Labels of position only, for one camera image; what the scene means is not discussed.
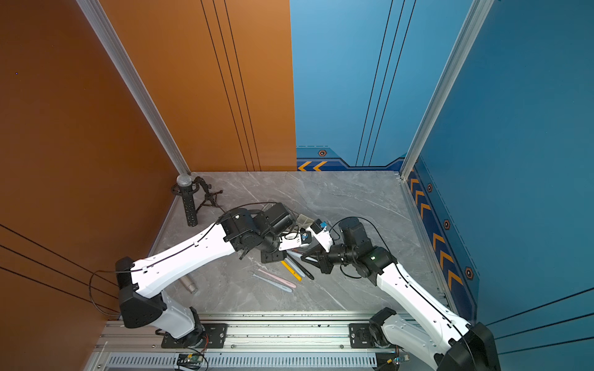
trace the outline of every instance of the silver metal cylinder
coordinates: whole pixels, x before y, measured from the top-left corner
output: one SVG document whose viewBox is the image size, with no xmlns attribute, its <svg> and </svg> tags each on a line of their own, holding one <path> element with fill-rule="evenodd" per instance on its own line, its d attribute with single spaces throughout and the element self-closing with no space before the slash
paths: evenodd
<svg viewBox="0 0 594 371">
<path fill-rule="evenodd" d="M 179 279 L 179 282 L 184 285 L 184 287 L 189 291 L 190 294 L 196 293 L 198 291 L 198 287 L 196 287 L 196 283 L 192 280 L 192 278 L 187 274 Z"/>
</svg>

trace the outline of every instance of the blue decorative stripe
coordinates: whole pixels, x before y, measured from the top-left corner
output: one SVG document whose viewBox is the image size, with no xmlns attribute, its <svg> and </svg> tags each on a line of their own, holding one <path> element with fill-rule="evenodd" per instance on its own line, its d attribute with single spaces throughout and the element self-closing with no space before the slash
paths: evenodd
<svg viewBox="0 0 594 371">
<path fill-rule="evenodd" d="M 303 172 L 343 172 L 356 170 L 383 170 L 399 172 L 404 157 L 397 158 L 386 166 L 349 166 L 328 147 L 298 147 L 297 169 Z"/>
<path fill-rule="evenodd" d="M 415 164 L 407 184 L 458 313 L 467 321 L 475 322 L 479 277 L 422 160 Z"/>
</svg>

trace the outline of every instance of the aluminum frame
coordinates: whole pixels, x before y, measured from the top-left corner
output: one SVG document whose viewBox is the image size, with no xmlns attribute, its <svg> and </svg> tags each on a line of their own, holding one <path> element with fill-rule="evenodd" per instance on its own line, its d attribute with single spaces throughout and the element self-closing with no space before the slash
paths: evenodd
<svg viewBox="0 0 594 371">
<path fill-rule="evenodd" d="M 349 324 L 368 322 L 374 312 L 243 312 L 199 313 L 203 324 L 228 324 L 225 346 L 214 352 L 367 353 L 350 347 Z M 422 328 L 406 312 L 399 315 Z M 184 348 L 162 349 L 162 337 L 155 327 L 124 327 L 122 321 L 108 321 L 93 354 L 103 352 L 184 352 Z M 392 353 L 373 349 L 373 353 Z"/>
<path fill-rule="evenodd" d="M 161 145 L 167 152 L 167 155 L 169 155 L 175 169 L 180 174 L 190 174 L 188 164 L 182 156 L 178 145 L 175 143 L 173 136 L 171 136 L 169 129 L 167 129 L 167 125 L 165 125 L 157 106 L 153 102 L 146 86 L 144 86 L 138 71 L 134 68 L 132 60 L 130 60 L 128 53 L 126 53 L 126 49 L 120 41 L 118 34 L 113 29 L 99 0 L 77 0 L 77 3 L 87 17 L 87 20 L 113 64 L 118 69 L 120 76 L 126 83 L 130 93 L 132 93 L 138 107 L 142 110 L 144 117 L 146 117 Z"/>
<path fill-rule="evenodd" d="M 435 254 L 433 252 L 433 245 L 427 236 L 427 232 L 425 231 L 425 226 L 423 225 L 423 221 L 421 220 L 421 216 L 417 212 L 415 206 L 415 199 L 410 193 L 410 189 L 406 185 L 406 182 L 402 179 L 399 179 L 398 187 L 402 191 L 403 198 L 405 199 L 406 208 L 408 209 L 410 220 L 412 221 L 413 227 L 415 228 L 416 235 L 419 239 L 419 243 L 425 252 L 425 257 L 427 262 L 431 266 L 431 272 L 435 277 L 435 282 L 437 283 L 437 289 L 440 294 L 443 295 L 443 299 L 447 303 L 443 303 L 445 306 L 448 306 L 452 312 L 458 314 L 458 310 L 456 309 L 456 305 L 454 304 L 454 298 L 451 295 L 447 287 L 446 279 L 444 278 L 443 274 L 441 273 L 441 267 L 435 258 Z"/>
<path fill-rule="evenodd" d="M 491 10 L 493 2 L 494 0 L 474 0 L 470 5 L 470 10 L 462 24 L 462 28 L 454 43 L 454 47 L 445 63 L 440 79 L 437 82 L 433 96 L 429 101 L 429 105 L 421 119 L 419 128 L 413 137 L 410 148 L 406 153 L 405 160 L 400 168 L 400 177 L 402 179 L 408 179 L 408 175 L 410 174 L 416 159 L 421 154 L 421 149 L 423 149 L 425 141 L 427 141 L 429 133 L 431 132 L 433 125 L 435 125 L 435 121 L 441 112 L 441 108 L 444 106 L 444 103 L 446 102 L 445 100 L 450 94 L 452 86 L 454 86 L 454 82 L 456 82 L 456 78 L 462 69 L 462 65 L 464 65 L 466 57 L 481 30 L 487 14 L 489 14 L 489 10 Z"/>
</svg>

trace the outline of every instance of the black pen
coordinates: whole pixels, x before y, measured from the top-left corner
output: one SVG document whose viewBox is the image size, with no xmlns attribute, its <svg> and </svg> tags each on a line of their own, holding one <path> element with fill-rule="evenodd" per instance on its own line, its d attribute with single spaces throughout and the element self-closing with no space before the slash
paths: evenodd
<svg viewBox="0 0 594 371">
<path fill-rule="evenodd" d="M 295 263 L 295 265 L 296 265 L 297 267 L 299 267 L 299 269 L 301 269 L 301 270 L 303 271 L 303 273 L 305 273 L 305 275 L 306 275 L 307 277 L 309 277 L 309 278 L 310 278 L 310 279 L 312 279 L 312 280 L 314 279 L 314 275 L 313 275 L 313 274 L 311 274 L 311 273 L 309 273 L 309 271 L 308 271 L 307 269 L 305 269 L 305 268 L 303 267 L 303 265 L 301 265 L 301 264 L 300 264 L 300 263 L 299 263 L 297 260 L 295 260 L 295 258 L 293 258 L 293 257 L 292 257 L 290 254 L 287 254 L 287 258 L 291 259 L 291 261 L 292 261 L 293 263 Z"/>
</svg>

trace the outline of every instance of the orange wall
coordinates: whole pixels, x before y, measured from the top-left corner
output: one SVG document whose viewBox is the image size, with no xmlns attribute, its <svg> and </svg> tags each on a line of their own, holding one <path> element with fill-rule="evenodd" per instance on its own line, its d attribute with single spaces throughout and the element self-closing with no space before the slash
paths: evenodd
<svg viewBox="0 0 594 371">
<path fill-rule="evenodd" d="M 191 170 L 295 170 L 289 0 L 100 2 Z"/>
<path fill-rule="evenodd" d="M 77 3 L 2 2 L 0 35 L 0 223 L 92 271 L 146 256 L 177 172 Z M 0 245 L 89 280 L 1 227 Z M 86 284 L 4 248 L 0 267 L 82 298 L 0 269 L 0 368 L 80 370 L 106 320 Z"/>
</svg>

